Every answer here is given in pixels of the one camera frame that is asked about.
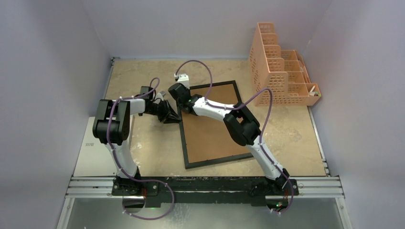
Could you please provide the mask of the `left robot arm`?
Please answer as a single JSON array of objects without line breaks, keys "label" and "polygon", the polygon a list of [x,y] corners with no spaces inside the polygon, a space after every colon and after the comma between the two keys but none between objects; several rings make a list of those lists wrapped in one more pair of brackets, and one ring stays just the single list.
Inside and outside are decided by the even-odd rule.
[{"label": "left robot arm", "polygon": [[142,86],[140,93],[131,98],[101,99],[98,102],[92,129],[93,136],[106,146],[114,160],[117,186],[124,188],[130,195],[140,193],[143,183],[128,143],[131,116],[153,115],[163,124],[181,121],[179,115],[163,97],[164,94],[157,94],[154,88]]}]

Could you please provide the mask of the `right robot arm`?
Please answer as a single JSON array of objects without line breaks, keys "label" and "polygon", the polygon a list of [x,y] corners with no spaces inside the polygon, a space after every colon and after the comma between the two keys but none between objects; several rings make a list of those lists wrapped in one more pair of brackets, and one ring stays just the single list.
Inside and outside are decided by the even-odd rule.
[{"label": "right robot arm", "polygon": [[280,194],[287,187],[293,193],[292,181],[287,170],[274,158],[268,146],[263,142],[260,123],[246,104],[222,104],[191,92],[181,83],[175,83],[168,89],[177,105],[188,114],[205,116],[225,124],[230,137],[240,146],[245,146],[259,163],[268,181],[268,188],[274,194]]}]

